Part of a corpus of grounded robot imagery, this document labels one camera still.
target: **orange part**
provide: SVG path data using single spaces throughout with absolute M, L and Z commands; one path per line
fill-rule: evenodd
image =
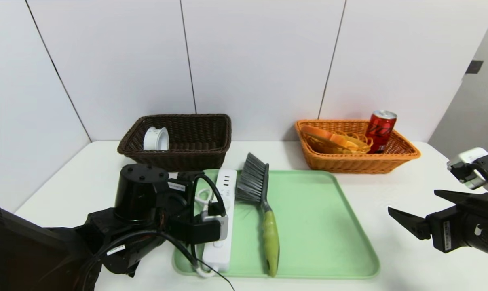
M 336 143 L 341 147 L 347 147 L 349 145 L 349 141 L 341 135 L 333 134 L 330 131 L 325 131 L 324 129 L 318 129 L 317 127 L 311 127 L 310 125 L 305 125 L 301 127 L 301 132 L 316 138 L 326 144 L 329 144 L 329 141 L 332 143 Z

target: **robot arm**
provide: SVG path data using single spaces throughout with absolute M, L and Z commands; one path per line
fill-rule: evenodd
M 114 207 L 88 214 L 74 228 L 40 227 L 0 207 L 0 291 L 92 291 L 102 265 L 134 277 L 140 260 L 165 240 L 197 268 L 182 243 L 224 239 L 219 221 L 194 215 L 198 179 L 218 197 L 210 215 L 224 217 L 223 199 L 203 172 L 169 179 L 165 170 L 145 164 L 123 167 Z
M 488 189 L 488 153 L 475 148 L 449 161 L 448 169 L 463 184 Z M 388 207 L 388 213 L 420 240 L 433 239 L 436 249 L 448 253 L 459 247 L 475 247 L 488 253 L 488 193 L 470 194 L 434 190 L 455 206 L 424 218 Z

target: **tabletop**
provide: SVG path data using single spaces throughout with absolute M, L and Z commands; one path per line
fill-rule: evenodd
M 422 156 L 384 175 L 334 174 L 380 260 L 378 276 L 367 280 L 300 280 L 229 278 L 237 291 L 352 290 L 444 291 L 488 290 L 488 254 L 462 247 L 449 254 L 420 241 L 394 221 L 388 206 L 425 217 L 452 205 L 434 189 L 482 193 L 461 185 L 447 159 L 423 142 L 414 142 Z M 88 213 L 112 207 L 119 172 L 133 161 L 116 151 L 118 142 L 87 145 L 16 212 L 44 227 L 74 227 Z M 248 152 L 268 162 L 272 170 L 308 169 L 299 142 L 234 141 L 223 168 L 241 169 Z M 172 267 L 173 246 L 164 243 L 140 263 L 134 278 L 103 268 L 96 290 L 231 290 L 221 278 L 183 276 Z

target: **orange wicker basket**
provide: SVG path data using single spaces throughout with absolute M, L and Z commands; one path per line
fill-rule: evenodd
M 301 127 L 312 125 L 328 131 L 345 131 L 364 134 L 368 120 L 300 120 L 296 131 L 301 140 L 303 155 L 313 170 L 332 173 L 389 173 L 401 164 L 420 157 L 420 151 L 397 131 L 391 137 L 382 154 L 321 154 L 314 151 L 307 142 L 308 136 L 301 133 Z

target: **brown wicker basket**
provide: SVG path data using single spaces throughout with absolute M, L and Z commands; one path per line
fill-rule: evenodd
M 148 128 L 166 127 L 168 151 L 144 151 Z M 118 153 L 167 171 L 218 169 L 231 144 L 231 119 L 225 114 L 162 114 L 144 116 L 125 134 Z
M 401 164 L 420 157 L 420 151 L 397 131 L 391 133 L 386 149 L 382 154 L 317 153 L 307 142 L 307 136 L 301 133 L 301 127 L 304 125 L 312 125 L 329 131 L 364 134 L 368 127 L 368 121 L 300 120 L 296 122 L 296 131 L 301 140 L 305 160 L 313 170 L 325 170 L 333 173 L 389 173 Z

